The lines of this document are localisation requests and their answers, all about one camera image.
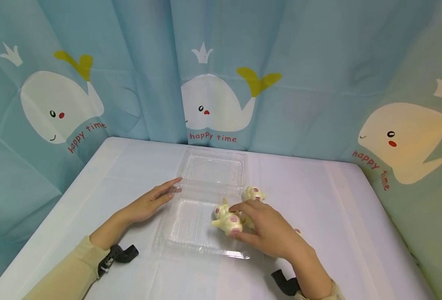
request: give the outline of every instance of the clear plastic container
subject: clear plastic container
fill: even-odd
[[[182,192],[168,203],[155,236],[155,247],[249,259],[247,247],[212,226],[214,209],[226,198],[241,202],[246,155],[189,147],[178,176]]]
[[[158,246],[178,247],[198,253],[249,259],[246,247],[211,225],[214,209],[223,198],[233,205],[241,201],[238,193],[181,185],[183,191],[169,203],[156,233]]]
[[[246,154],[189,147],[178,177],[185,184],[238,191],[246,183],[246,161]]]

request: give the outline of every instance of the whale print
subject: whale print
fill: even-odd
[[[256,97],[278,82],[281,74],[268,74],[259,80],[248,67],[240,67],[237,72],[251,91],[251,98],[243,109],[230,86],[215,75],[200,75],[181,86],[186,127],[235,132],[248,126]]]
[[[393,169],[402,184],[412,184],[442,164],[426,161],[442,140],[442,114],[411,103],[392,103],[375,110],[358,142]]]
[[[64,143],[84,121],[104,113],[94,87],[89,82],[93,58],[82,55],[79,64],[65,51],[54,57],[65,60],[86,80],[88,93],[72,79],[48,71],[29,76],[21,88],[21,105],[34,130],[50,143]]]

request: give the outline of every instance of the white toy figure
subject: white toy figure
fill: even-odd
[[[266,199],[265,193],[263,193],[258,187],[255,186],[246,187],[246,190],[244,190],[242,197],[243,201],[247,200],[263,201],[264,199]],[[241,221],[243,222],[244,225],[246,225],[251,229],[255,229],[253,221],[247,215],[240,214],[240,216],[241,216]]]
[[[234,212],[229,212],[229,208],[226,198],[223,198],[222,205],[216,206],[214,210],[217,220],[211,222],[212,226],[221,229],[227,236],[233,231],[243,231],[241,218]]]
[[[266,195],[258,187],[249,186],[246,187],[246,190],[244,190],[243,192],[243,201],[247,200],[263,201],[264,199],[266,199]]]

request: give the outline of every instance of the white tablecloth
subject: white tablecloth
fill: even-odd
[[[113,212],[174,178],[186,148],[107,139],[0,278],[0,300],[21,299]],[[348,300],[434,299],[356,165],[247,155],[249,184],[261,187],[266,202],[303,231]],[[279,268],[294,277],[285,261],[158,252],[152,244],[159,220],[158,214],[122,237],[120,246],[134,244],[139,256],[115,263],[87,300],[288,299],[270,277]]]

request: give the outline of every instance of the beige sleeve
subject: beige sleeve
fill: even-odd
[[[98,265],[109,252],[91,244],[88,236],[84,237],[23,299],[82,300],[98,279]]]
[[[296,296],[294,296],[294,299],[308,300],[299,292],[296,294]],[[341,294],[340,287],[333,281],[333,290],[331,291],[331,295],[320,300],[345,300],[345,299],[344,296]]]

